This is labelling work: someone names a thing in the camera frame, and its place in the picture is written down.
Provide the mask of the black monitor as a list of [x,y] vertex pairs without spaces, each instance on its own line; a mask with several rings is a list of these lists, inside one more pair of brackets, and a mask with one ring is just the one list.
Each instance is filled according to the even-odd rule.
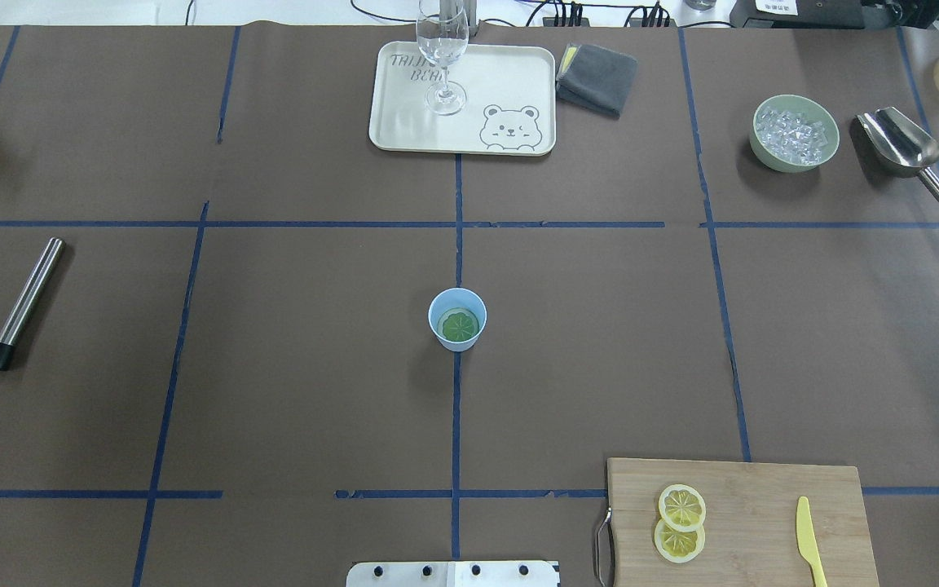
[[939,1],[737,1],[735,29],[930,29]]

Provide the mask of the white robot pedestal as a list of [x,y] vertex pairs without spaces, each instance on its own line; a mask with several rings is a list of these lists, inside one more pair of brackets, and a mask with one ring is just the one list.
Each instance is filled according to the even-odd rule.
[[346,586],[560,586],[556,563],[544,560],[362,562]]

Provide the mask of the light blue cup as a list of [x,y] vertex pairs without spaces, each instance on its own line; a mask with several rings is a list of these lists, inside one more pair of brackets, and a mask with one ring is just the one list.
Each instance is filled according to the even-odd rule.
[[483,298],[470,289],[446,289],[437,293],[427,311],[428,323],[441,346],[461,353],[472,348],[486,328]]

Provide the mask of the clear wine glass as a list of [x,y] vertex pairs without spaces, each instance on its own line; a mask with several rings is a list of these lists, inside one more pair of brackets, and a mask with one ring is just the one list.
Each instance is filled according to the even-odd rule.
[[463,86],[448,79],[448,70],[465,54],[470,27],[465,1],[418,1],[415,34],[421,54],[439,71],[425,103],[439,116],[453,116],[465,107]]

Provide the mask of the metal ice scoop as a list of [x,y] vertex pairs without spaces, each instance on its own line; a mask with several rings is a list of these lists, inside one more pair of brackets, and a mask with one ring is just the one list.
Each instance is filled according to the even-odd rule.
[[856,116],[875,155],[894,177],[917,178],[939,204],[939,143],[898,108],[877,108]]

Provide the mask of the bamboo cutting board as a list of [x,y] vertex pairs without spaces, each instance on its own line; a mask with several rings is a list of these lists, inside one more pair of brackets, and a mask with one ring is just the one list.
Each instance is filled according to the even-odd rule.
[[[827,583],[879,583],[854,467],[611,457],[605,468],[614,586],[811,586],[797,547],[799,497],[811,505]],[[678,483],[708,506],[707,545],[686,563],[664,560],[655,545],[659,495]]]

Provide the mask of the green bowl of ice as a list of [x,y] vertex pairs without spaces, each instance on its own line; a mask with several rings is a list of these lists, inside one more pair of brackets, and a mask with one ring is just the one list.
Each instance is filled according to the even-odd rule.
[[800,95],[775,95],[760,103],[750,122],[749,144],[761,164],[778,172],[816,170],[839,150],[840,131],[830,112]]

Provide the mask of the grey folded cloth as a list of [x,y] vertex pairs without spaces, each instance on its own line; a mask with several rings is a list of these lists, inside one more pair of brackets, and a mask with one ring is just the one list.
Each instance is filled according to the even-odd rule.
[[596,46],[570,43],[560,60],[555,95],[603,116],[619,118],[640,69],[632,55]]

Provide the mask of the metal muddler rod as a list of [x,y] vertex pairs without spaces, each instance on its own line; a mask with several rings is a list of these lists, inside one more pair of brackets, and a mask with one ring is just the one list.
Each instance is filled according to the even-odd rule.
[[22,287],[21,293],[16,297],[3,327],[0,329],[0,371],[7,371],[14,359],[16,345],[29,322],[31,313],[36,308],[38,299],[42,296],[60,255],[66,248],[66,242],[59,237],[48,239],[47,245],[38,257],[37,263],[29,274]]

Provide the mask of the black power strip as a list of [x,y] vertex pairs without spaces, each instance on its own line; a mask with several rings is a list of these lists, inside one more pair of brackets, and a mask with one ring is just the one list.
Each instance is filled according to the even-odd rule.
[[534,5],[526,26],[538,25],[583,29],[673,29],[673,15],[660,1],[618,5],[596,1],[531,1]]

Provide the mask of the yellow plastic knife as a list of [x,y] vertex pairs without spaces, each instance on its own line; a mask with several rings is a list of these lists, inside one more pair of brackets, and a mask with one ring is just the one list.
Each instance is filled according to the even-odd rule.
[[811,568],[813,586],[828,585],[823,569],[808,497],[798,497],[795,510],[795,537],[800,556]]

